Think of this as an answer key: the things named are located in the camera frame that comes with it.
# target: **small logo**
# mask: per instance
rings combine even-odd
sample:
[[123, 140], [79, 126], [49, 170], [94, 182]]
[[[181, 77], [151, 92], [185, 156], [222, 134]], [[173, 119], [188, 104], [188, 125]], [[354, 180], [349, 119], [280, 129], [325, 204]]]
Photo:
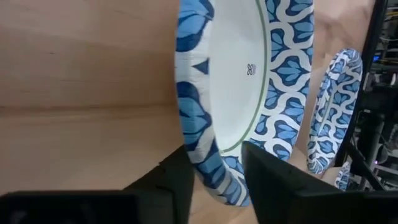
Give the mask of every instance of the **small logo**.
[[255, 64], [248, 64], [248, 75], [256, 74], [256, 65]]

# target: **white plate center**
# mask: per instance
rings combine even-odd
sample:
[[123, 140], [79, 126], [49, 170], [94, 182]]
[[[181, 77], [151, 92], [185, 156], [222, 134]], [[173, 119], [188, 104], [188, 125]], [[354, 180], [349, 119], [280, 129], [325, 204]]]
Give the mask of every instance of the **white plate center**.
[[255, 0], [217, 0], [210, 35], [210, 106], [220, 150], [247, 138], [264, 82], [265, 40]]

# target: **wooden surface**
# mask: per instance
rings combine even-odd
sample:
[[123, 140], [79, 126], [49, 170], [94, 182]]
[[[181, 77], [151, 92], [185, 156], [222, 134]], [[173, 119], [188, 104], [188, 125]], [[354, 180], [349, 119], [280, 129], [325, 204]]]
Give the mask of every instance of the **wooden surface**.
[[[297, 145], [320, 77], [361, 50], [374, 0], [314, 0], [315, 55]], [[0, 194], [121, 189], [182, 143], [174, 90], [178, 1], [0, 1]], [[195, 183], [190, 223], [255, 223]]]

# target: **paper plate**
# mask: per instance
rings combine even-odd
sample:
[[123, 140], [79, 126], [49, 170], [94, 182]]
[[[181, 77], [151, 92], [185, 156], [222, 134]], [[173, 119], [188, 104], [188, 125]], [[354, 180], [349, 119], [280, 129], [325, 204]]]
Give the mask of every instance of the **paper plate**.
[[241, 143], [287, 160], [312, 63], [310, 0], [181, 0], [175, 51], [188, 156], [209, 193], [249, 205]]
[[334, 186], [340, 190], [346, 190], [349, 181], [349, 171], [351, 170], [351, 164], [347, 161], [343, 164], [340, 171], [337, 174]]
[[359, 52], [343, 49], [330, 62], [321, 82], [315, 104], [310, 140], [308, 169], [321, 174], [335, 158], [353, 114], [362, 79]]

